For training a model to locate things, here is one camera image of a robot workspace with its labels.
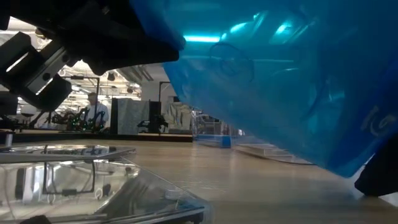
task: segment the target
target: black object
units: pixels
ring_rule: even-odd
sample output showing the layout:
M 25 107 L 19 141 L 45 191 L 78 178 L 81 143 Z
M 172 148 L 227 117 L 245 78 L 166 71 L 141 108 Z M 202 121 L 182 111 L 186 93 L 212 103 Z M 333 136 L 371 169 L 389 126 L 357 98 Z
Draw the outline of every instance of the black object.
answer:
M 111 184 L 105 184 L 102 187 L 102 192 L 104 197 L 108 197 L 109 193 L 111 193 Z
M 68 131 L 85 131 L 88 129 L 87 115 L 88 108 L 82 108 L 77 114 L 72 112 L 65 113 L 63 117 L 59 116 L 59 120 L 53 120 L 54 123 L 67 124 Z
M 25 168 L 17 170 L 17 177 L 15 183 L 15 199 L 22 200 L 24 198 L 24 182 L 25 182 Z
M 178 59 L 178 51 L 146 35 L 129 0 L 20 0 L 10 15 L 61 41 L 97 75 Z
M 178 50 L 146 35 L 129 0 L 1 1 L 0 29 L 7 29 L 10 16 L 52 39 L 40 52 L 21 32 L 0 46 L 0 84 L 40 110 L 55 110 L 72 91 L 57 74 L 64 65 L 83 60 L 102 75 L 179 57 Z
M 131 86 L 127 87 L 127 92 L 128 92 L 128 93 L 133 93 L 133 90 L 132 90 L 132 87 L 131 87 Z
M 398 136 L 390 139 L 366 164 L 355 187 L 367 196 L 398 192 Z
M 72 75 L 69 77 L 71 80 L 84 80 L 85 78 L 91 79 L 90 77 L 83 77 L 79 75 Z
M 111 82 L 113 82 L 115 79 L 116 79 L 116 78 L 115 78 L 115 76 L 114 76 L 114 73 L 113 73 L 113 72 L 109 72 L 109 73 L 108 73 L 108 80 L 111 81 Z
M 0 46 L 0 84 L 11 93 L 21 95 L 38 109 L 57 109 L 72 91 L 72 86 L 57 72 L 49 71 L 49 66 L 45 64 L 62 67 L 59 58 L 54 57 L 61 54 L 61 48 L 57 41 L 53 41 L 38 52 L 31 46 L 27 34 L 16 34 Z
M 54 124 L 68 124 L 75 116 L 74 112 L 71 111 L 66 112 L 63 116 L 56 113 L 52 116 L 51 122 Z
M 0 91 L 0 114 L 16 115 L 18 96 L 6 91 Z
M 104 111 L 100 111 L 100 112 L 96 113 L 94 115 L 94 118 L 91 118 L 88 120 L 88 124 L 87 124 L 86 128 L 90 129 L 92 132 L 100 131 L 101 129 L 103 129 L 104 128 L 104 115 L 105 115 Z M 98 120 L 99 116 L 101 118 L 99 119 L 99 126 L 97 126 L 96 121 Z
M 62 196 L 68 197 L 68 196 L 75 196 L 78 194 L 77 189 L 62 189 Z
M 36 117 L 35 119 L 33 119 L 33 121 L 31 121 L 31 122 L 29 123 L 29 128 L 34 128 L 35 125 L 36 125 L 36 123 L 37 123 L 37 121 L 43 116 L 44 113 L 45 113 L 45 111 L 42 110 L 42 111 L 39 113 L 39 115 L 37 115 L 37 117 Z
M 141 121 L 138 125 L 138 128 L 147 128 L 147 131 L 141 131 L 141 133 L 161 133 L 164 132 L 166 128 L 169 127 L 169 124 L 166 122 L 162 115 L 156 116 L 152 121 Z
M 38 215 L 22 221 L 21 224 L 51 224 L 51 222 L 45 215 Z
M 31 118 L 31 117 L 33 117 L 34 114 L 21 113 L 21 115 L 23 115 L 26 118 Z
M 156 123 L 157 118 L 161 116 L 161 110 L 162 110 L 162 102 L 160 101 L 150 101 L 149 102 L 149 122 L 151 123 Z
M 109 130 L 110 134 L 118 134 L 118 99 L 112 99 L 111 105 L 111 127 Z
M 191 130 L 181 130 L 176 128 L 170 128 L 168 131 L 169 134 L 192 134 Z
M 0 118 L 2 119 L 2 120 L 0 120 L 0 128 L 2 128 L 2 129 L 11 129 L 11 131 L 15 131 L 16 129 L 22 128 L 23 126 L 25 126 L 24 123 L 18 124 L 18 120 L 12 121 L 6 115 L 3 115 L 3 114 L 0 114 Z
M 49 112 L 49 116 L 47 117 L 47 120 L 46 120 L 46 122 L 48 122 L 49 124 L 51 124 L 52 113 L 53 113 L 52 111 Z

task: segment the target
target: blue plastic sheet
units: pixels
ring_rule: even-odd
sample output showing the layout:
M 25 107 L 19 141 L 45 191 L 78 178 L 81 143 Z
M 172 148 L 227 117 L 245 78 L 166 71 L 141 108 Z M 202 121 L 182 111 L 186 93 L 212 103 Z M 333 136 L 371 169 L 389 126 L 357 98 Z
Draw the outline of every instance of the blue plastic sheet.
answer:
M 344 177 L 398 131 L 398 2 L 131 0 L 182 102 Z

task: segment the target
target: clear plastic container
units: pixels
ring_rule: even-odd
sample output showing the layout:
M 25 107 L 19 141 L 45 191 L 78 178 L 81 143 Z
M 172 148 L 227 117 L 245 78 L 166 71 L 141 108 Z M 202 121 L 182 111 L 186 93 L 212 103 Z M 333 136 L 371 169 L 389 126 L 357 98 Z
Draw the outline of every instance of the clear plastic container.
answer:
M 164 64 L 180 100 L 213 117 L 344 177 L 397 131 L 398 2 L 131 4 L 181 50 Z
M 253 134 L 244 130 L 231 128 L 231 142 L 232 149 L 246 154 L 291 164 L 311 164 L 295 155 L 291 155 L 284 149 L 256 138 Z
M 127 160 L 131 156 L 115 156 L 128 149 L 59 144 L 0 148 L 3 157 L 14 158 L 0 164 L 0 223 L 39 215 L 54 224 L 213 223 L 208 202 Z M 88 158 L 112 153 L 111 160 Z M 37 159 L 46 154 L 51 157 Z
M 231 127 L 200 111 L 193 113 L 193 137 L 197 143 L 220 148 L 231 148 Z

